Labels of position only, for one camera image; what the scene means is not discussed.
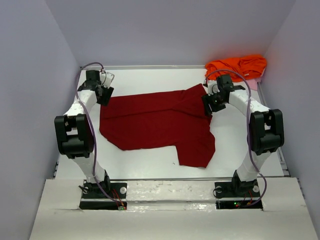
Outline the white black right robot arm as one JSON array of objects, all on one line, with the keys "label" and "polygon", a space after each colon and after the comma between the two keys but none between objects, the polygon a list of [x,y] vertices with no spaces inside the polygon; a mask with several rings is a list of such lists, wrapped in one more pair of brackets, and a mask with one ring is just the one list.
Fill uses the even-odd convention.
[{"label": "white black right robot arm", "polygon": [[235,85],[229,74],[216,78],[214,83],[204,83],[206,95],[202,96],[207,116],[225,109],[229,104],[246,118],[248,151],[230,182],[218,186],[218,197],[230,194],[242,196],[258,185],[257,177],[267,158],[285,142],[283,113],[270,109],[252,98],[250,87]]}]

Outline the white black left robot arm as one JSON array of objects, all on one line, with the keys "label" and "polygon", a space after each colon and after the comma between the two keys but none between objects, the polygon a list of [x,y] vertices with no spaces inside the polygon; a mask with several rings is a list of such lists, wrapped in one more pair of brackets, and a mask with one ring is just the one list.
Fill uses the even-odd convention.
[{"label": "white black left robot arm", "polygon": [[110,177],[97,160],[97,139],[90,119],[94,105],[107,106],[114,88],[112,73],[101,70],[87,70],[85,81],[79,84],[76,77],[75,99],[66,113],[54,119],[57,147],[61,155],[73,160],[85,175],[85,193],[111,190]]}]

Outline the dark red t shirt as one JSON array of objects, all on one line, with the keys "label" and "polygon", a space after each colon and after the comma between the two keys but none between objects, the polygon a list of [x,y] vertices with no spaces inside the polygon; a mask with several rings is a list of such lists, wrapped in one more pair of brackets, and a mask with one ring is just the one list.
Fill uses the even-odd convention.
[{"label": "dark red t shirt", "polygon": [[211,116],[197,84],[185,90],[116,96],[100,107],[99,131],[123,151],[176,148],[182,166],[206,168],[215,151]]}]

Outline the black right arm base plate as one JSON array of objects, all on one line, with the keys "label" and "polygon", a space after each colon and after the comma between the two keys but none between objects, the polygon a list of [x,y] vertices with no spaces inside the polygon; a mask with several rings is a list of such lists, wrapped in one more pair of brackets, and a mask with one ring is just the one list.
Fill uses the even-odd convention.
[{"label": "black right arm base plate", "polygon": [[216,199],[215,206],[217,210],[263,210],[257,181],[253,183],[253,186],[246,186],[240,190],[235,190],[230,181],[215,182],[212,194]]}]

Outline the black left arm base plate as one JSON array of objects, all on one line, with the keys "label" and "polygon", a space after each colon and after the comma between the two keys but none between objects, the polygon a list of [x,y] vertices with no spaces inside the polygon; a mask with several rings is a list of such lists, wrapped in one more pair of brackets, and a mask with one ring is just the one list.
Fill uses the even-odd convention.
[{"label": "black left arm base plate", "polygon": [[125,211],[127,209],[126,182],[111,182],[110,190],[104,188],[107,197],[96,184],[84,181],[78,186],[81,189],[79,208],[81,210]]}]

